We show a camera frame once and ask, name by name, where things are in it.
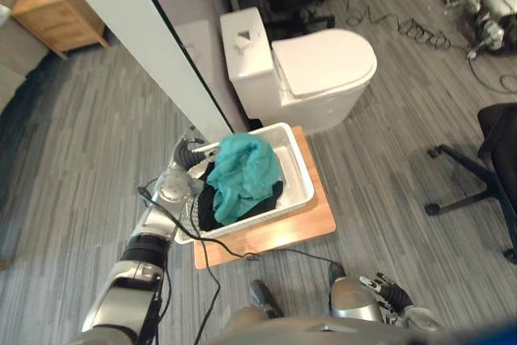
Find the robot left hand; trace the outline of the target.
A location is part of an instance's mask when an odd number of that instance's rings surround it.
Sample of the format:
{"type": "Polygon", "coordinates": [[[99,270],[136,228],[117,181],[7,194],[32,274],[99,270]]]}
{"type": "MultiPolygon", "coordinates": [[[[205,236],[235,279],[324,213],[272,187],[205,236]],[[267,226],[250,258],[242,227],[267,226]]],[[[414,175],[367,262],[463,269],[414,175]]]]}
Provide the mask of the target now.
{"type": "Polygon", "coordinates": [[[190,125],[186,132],[180,137],[174,146],[171,165],[181,166],[185,171],[200,164],[202,161],[214,157],[219,151],[219,147],[212,147],[209,151],[195,151],[189,148],[190,144],[203,144],[204,140],[195,137],[196,127],[190,125]]]}

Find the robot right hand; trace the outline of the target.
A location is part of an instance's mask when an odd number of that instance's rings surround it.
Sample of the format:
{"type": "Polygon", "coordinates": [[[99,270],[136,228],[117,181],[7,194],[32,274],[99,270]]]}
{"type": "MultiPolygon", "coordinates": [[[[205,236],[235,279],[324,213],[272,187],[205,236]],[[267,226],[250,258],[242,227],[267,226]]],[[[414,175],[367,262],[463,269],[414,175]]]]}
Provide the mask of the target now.
{"type": "Polygon", "coordinates": [[[359,282],[380,296],[393,313],[402,315],[414,305],[407,291],[384,273],[377,272],[375,279],[360,276],[359,282]]]}

